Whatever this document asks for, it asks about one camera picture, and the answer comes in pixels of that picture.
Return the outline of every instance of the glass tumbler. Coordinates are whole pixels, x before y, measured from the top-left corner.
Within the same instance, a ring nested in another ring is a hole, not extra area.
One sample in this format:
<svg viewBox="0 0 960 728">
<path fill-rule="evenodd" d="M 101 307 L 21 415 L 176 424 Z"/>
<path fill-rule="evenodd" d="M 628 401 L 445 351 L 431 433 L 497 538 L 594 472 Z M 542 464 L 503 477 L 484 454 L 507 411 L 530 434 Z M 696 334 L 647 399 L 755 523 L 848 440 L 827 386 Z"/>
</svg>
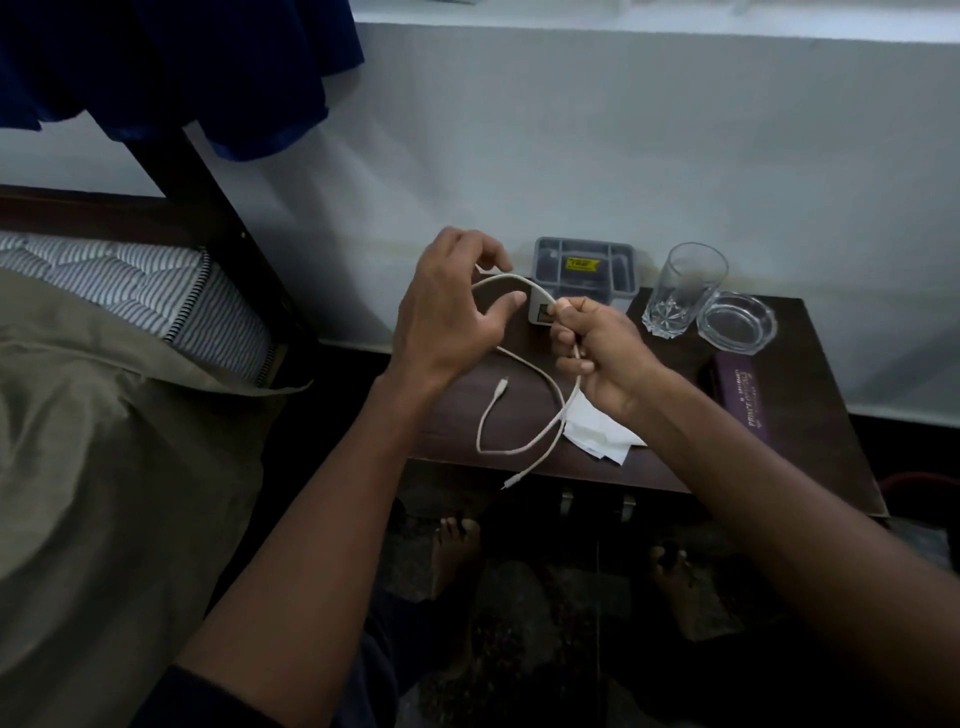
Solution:
<svg viewBox="0 0 960 728">
<path fill-rule="evenodd" d="M 681 243 L 660 271 L 643 324 L 655 336 L 672 339 L 693 323 L 704 303 L 727 276 L 727 259 L 703 243 Z"/>
</svg>

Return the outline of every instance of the white cable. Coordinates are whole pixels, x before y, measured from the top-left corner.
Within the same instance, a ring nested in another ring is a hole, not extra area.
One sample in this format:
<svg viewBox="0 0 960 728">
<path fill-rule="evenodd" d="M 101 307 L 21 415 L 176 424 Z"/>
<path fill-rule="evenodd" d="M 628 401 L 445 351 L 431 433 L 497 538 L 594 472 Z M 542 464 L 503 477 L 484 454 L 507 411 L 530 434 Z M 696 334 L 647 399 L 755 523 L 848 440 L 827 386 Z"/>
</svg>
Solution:
<svg viewBox="0 0 960 728">
<path fill-rule="evenodd" d="M 557 302 L 556 299 L 553 298 L 553 296 L 551 296 L 546 290 L 538 286 L 532 280 L 526 279 L 523 276 L 518 276 L 516 273 L 500 273 L 500 274 L 497 274 L 496 276 L 489 276 L 488 278 L 484 278 L 477 281 L 476 283 L 473 284 L 472 287 L 479 288 L 480 286 L 486 285 L 492 280 L 500 280 L 500 279 L 520 280 L 526 283 L 527 285 L 529 285 L 530 287 L 536 288 L 538 291 L 540 291 L 549 302 L 551 303 Z M 553 448 L 557 446 L 557 443 L 560 441 L 560 436 L 564 433 L 564 426 L 566 425 L 566 410 L 569 408 L 570 403 L 573 401 L 573 398 L 577 396 L 577 392 L 580 391 L 580 376 L 577 375 L 577 381 L 573 385 L 573 391 L 570 392 L 569 399 L 564 401 L 564 393 L 561 391 L 560 385 L 558 385 L 557 382 L 554 380 L 554 378 L 550 376 L 547 372 L 545 372 L 540 367 L 531 364 L 522 356 L 517 356 L 513 352 L 508 352 L 503 347 L 497 347 L 496 350 L 498 352 L 507 354 L 507 356 L 510 356 L 513 359 L 516 359 L 521 364 L 526 364 L 532 370 L 537 372 L 537 374 L 539 374 L 544 379 L 546 379 L 550 383 L 550 385 L 553 387 L 553 391 L 557 394 L 557 399 L 560 400 L 560 411 L 553 416 L 553 419 L 550 420 L 550 422 L 547 423 L 546 427 L 544 427 L 540 431 L 540 434 L 538 434 L 533 440 L 531 440 L 529 443 L 524 445 L 522 448 L 500 449 L 500 450 L 483 449 L 480 447 L 480 439 L 483 436 L 483 425 L 487 421 L 487 415 L 490 414 L 491 410 L 493 409 L 493 406 L 496 404 L 496 401 L 499 400 L 500 397 L 503 395 L 503 393 L 507 390 L 507 379 L 500 379 L 500 381 L 497 382 L 496 389 L 493 392 L 493 399 L 490 400 L 490 404 L 488 404 L 487 409 L 484 410 L 483 416 L 480 418 L 480 425 L 477 426 L 476 447 L 477 447 L 477 452 L 479 452 L 480 454 L 482 455 L 519 455 L 522 452 L 526 452 L 528 449 L 532 448 L 540 440 L 542 440 L 543 437 L 546 435 L 546 433 L 550 431 L 550 428 L 553 427 L 553 425 L 555 425 L 557 422 L 560 423 L 560 427 L 557 429 L 557 434 L 554 435 L 553 442 L 550 443 L 550 447 L 546 449 L 546 452 L 543 455 L 541 455 L 539 458 L 537 458 L 537 460 L 534 461 L 533 465 L 529 466 L 528 468 L 525 468 L 524 470 L 520 471 L 516 475 L 507 478 L 503 483 L 503 487 L 506 489 L 512 485 L 516 485 L 523 476 L 528 474 L 537 465 L 539 465 L 544 460 L 546 460 L 546 458 L 550 455 L 550 453 L 553 452 Z M 580 349 L 577 347 L 576 344 L 573 345 L 573 355 L 578 359 L 580 358 Z"/>
</svg>

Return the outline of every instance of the striped mattress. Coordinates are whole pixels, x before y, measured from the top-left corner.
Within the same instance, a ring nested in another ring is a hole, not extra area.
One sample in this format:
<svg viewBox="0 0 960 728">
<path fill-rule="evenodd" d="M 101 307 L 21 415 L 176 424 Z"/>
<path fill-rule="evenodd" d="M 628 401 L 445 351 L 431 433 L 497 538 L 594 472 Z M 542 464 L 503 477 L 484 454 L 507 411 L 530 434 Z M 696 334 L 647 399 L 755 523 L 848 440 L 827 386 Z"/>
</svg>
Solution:
<svg viewBox="0 0 960 728">
<path fill-rule="evenodd" d="M 0 268 L 70 291 L 257 385 L 272 363 L 269 330 L 205 250 L 0 231 Z"/>
</svg>

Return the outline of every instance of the glass ashtray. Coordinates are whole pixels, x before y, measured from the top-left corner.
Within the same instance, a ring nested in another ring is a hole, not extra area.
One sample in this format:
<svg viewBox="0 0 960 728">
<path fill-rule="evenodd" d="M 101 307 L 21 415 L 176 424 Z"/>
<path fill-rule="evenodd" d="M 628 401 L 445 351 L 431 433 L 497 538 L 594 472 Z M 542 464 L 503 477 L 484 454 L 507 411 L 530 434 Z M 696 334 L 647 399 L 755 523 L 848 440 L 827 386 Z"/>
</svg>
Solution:
<svg viewBox="0 0 960 728">
<path fill-rule="evenodd" d="M 777 335 L 777 317 L 760 299 L 718 291 L 697 316 L 697 330 L 724 352 L 754 354 Z"/>
</svg>

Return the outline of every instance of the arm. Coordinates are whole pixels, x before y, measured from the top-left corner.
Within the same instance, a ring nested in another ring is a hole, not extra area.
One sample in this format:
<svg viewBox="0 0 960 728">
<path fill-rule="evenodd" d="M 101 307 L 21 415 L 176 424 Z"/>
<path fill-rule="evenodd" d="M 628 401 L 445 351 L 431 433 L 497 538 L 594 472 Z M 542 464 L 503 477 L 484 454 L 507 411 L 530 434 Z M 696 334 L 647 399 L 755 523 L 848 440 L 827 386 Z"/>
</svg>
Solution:
<svg viewBox="0 0 960 728">
<path fill-rule="evenodd" d="M 632 429 L 740 543 L 781 596 L 915 716 L 960 718 L 960 581 L 793 467 L 682 376 L 636 327 L 558 302 L 558 366 Z M 569 358 L 573 333 L 588 362 Z"/>
<path fill-rule="evenodd" d="M 436 398 L 499 344 L 525 300 L 509 293 L 480 314 L 470 293 L 477 262 L 512 267 L 476 231 L 446 229 L 427 248 L 400 305 L 387 371 L 178 658 L 284 725 L 333 716 L 407 452 Z"/>
</svg>

